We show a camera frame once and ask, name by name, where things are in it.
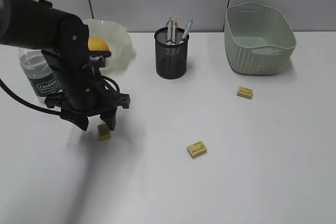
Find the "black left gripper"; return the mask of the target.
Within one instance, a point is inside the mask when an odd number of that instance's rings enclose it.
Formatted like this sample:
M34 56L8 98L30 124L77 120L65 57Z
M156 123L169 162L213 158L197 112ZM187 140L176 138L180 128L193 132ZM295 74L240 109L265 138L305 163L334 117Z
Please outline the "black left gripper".
M124 109L130 107L130 96L120 92L118 84L111 78L101 75L99 68L89 60L76 65L44 51L46 59L61 92L48 95L45 104L48 108L59 107L77 115L61 115L60 118L68 121L82 131L89 125L87 116L100 114L109 130L114 131L116 112L120 106Z

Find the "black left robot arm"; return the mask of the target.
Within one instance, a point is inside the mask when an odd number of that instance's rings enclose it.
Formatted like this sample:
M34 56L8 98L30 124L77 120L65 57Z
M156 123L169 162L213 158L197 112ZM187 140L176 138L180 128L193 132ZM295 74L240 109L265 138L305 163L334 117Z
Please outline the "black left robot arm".
M45 0L1 0L1 44L40 50L61 92L47 95L45 107L39 107L20 98L4 83L1 88L20 104L57 115L82 130L95 115L114 130L117 109L127 109L130 97L100 73L111 52L92 51L88 41L89 28L78 16L54 9Z

